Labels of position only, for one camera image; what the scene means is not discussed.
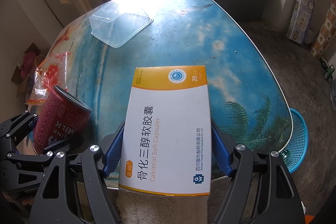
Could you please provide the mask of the green glass bottle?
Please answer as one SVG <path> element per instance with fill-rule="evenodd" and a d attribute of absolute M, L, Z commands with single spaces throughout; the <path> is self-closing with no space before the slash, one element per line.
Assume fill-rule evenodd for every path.
<path fill-rule="evenodd" d="M 335 71 L 334 65 L 333 64 L 329 65 L 327 61 L 322 57 L 319 59 L 319 61 L 321 63 L 322 69 L 324 70 L 324 73 L 323 73 L 324 79 L 327 82 L 331 83 L 333 81 L 333 73 Z"/>

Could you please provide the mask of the red printed plastic bag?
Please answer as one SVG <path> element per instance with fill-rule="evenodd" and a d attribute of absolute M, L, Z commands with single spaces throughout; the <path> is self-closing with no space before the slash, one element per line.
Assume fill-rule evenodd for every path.
<path fill-rule="evenodd" d="M 67 89 L 67 63 L 70 52 L 47 56 L 34 71 L 34 86 L 28 105 L 43 105 L 55 85 Z"/>

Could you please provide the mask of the red milk drink can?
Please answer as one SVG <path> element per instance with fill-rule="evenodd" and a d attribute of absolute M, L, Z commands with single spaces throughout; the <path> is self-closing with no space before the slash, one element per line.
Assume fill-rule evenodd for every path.
<path fill-rule="evenodd" d="M 40 155 L 58 141 L 69 139 L 85 129 L 92 109 L 58 85 L 43 106 L 33 133 L 33 149 Z"/>

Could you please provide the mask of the clear plastic food container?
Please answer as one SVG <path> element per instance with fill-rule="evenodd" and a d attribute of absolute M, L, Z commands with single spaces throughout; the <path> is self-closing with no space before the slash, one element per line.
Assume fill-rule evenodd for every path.
<path fill-rule="evenodd" d="M 108 2 L 89 16 L 91 34 L 113 48 L 120 48 L 153 22 L 134 5 Z"/>

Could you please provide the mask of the toilet paper roll pack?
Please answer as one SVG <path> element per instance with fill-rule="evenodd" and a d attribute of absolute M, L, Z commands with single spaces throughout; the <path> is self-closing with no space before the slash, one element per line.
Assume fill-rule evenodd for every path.
<path fill-rule="evenodd" d="M 315 7 L 315 0 L 295 0 L 286 37 L 297 44 L 302 44 L 308 30 Z"/>

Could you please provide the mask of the blue plastic waste basket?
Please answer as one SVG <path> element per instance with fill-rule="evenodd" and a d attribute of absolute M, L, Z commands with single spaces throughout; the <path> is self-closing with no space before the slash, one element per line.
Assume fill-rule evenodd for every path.
<path fill-rule="evenodd" d="M 293 119 L 293 132 L 290 141 L 280 152 L 280 155 L 289 173 L 293 173 L 305 159 L 309 144 L 309 132 L 303 116 L 293 108 L 290 108 L 290 112 Z"/>

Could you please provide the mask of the cardboard box with pink bag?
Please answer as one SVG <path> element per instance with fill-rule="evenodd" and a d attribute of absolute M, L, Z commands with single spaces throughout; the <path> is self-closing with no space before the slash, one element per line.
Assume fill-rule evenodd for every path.
<path fill-rule="evenodd" d="M 17 87 L 16 97 L 29 98 L 35 83 L 35 69 L 45 59 L 41 50 L 32 43 L 24 53 L 19 54 L 17 67 L 11 78 L 11 82 Z"/>

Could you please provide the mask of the beach print folding table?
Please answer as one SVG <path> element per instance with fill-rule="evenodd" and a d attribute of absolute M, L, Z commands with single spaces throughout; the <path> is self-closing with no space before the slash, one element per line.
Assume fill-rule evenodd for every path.
<path fill-rule="evenodd" d="M 206 196 L 215 172 L 264 189 L 287 180 L 284 94 L 242 28 L 213 0 L 113 0 L 60 32 L 31 105 L 59 85 L 91 107 L 87 142 L 124 123 L 123 190 Z"/>

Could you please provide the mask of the orange white medicine box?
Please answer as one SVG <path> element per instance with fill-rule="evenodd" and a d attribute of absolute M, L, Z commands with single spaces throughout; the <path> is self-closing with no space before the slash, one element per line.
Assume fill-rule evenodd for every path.
<path fill-rule="evenodd" d="M 137 68 L 123 131 L 119 187 L 160 196 L 207 196 L 211 154 L 205 67 Z"/>

